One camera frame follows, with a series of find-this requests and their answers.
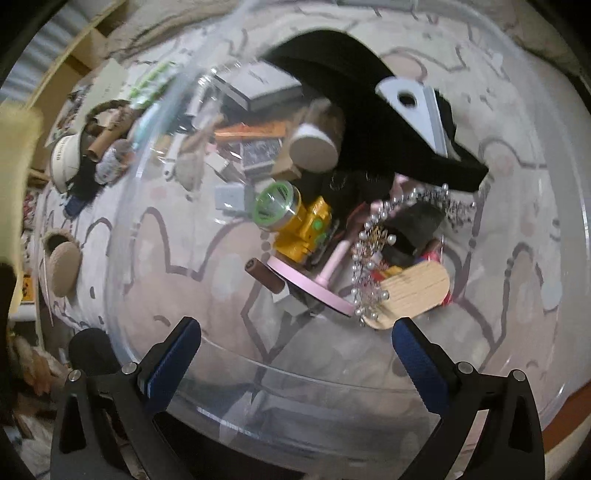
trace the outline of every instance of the transparent container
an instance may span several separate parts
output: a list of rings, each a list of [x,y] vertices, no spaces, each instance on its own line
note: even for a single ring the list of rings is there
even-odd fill
[[[395,74],[438,88],[456,139],[491,174],[474,195],[474,224],[440,231],[454,302],[415,321],[456,362],[497,375],[524,370],[542,427],[589,374],[588,167],[522,52],[482,15],[448,0],[338,3],[245,2],[209,24],[126,177],[107,326],[125,362],[183,316],[200,322],[202,345],[169,411],[212,439],[299,471],[397,478],[439,418],[424,408],[390,332],[327,309],[298,317],[276,309],[243,270],[248,258],[272,254],[272,235],[216,210],[222,180],[204,160],[206,142],[178,157],[170,181],[163,138],[188,110],[193,125],[213,131],[227,98],[206,88],[211,77],[314,28],[347,31]],[[336,290],[346,293],[343,275]],[[474,444],[470,437],[464,460]]]

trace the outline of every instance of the yellow toy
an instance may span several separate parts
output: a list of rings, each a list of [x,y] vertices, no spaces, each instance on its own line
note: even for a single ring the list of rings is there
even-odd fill
[[[322,197],[306,208],[298,189],[287,181],[276,181],[257,198],[253,219],[260,228],[278,232],[275,250],[303,264],[326,240],[332,215]]]

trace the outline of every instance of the yellow cloth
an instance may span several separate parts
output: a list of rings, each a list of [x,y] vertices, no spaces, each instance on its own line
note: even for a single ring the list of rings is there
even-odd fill
[[[10,312],[22,297],[22,201],[42,123],[35,110],[8,101],[0,105],[0,262],[11,265],[17,278]]]

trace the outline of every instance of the blue gripper pad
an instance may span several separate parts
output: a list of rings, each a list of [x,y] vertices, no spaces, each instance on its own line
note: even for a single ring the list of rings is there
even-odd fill
[[[427,410],[443,415],[450,403],[449,383],[431,357],[432,348],[440,347],[430,343],[409,318],[403,318],[394,323],[392,346],[421,395]]]
[[[184,317],[163,343],[154,345],[146,357],[148,361],[138,377],[138,385],[145,395],[144,408],[152,416],[166,410],[180,381],[201,345],[201,327],[197,320]]]

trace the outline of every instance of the brown cylinder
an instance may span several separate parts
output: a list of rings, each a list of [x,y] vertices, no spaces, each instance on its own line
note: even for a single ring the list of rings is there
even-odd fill
[[[263,287],[275,294],[285,287],[285,281],[258,258],[251,258],[246,262],[244,270]]]

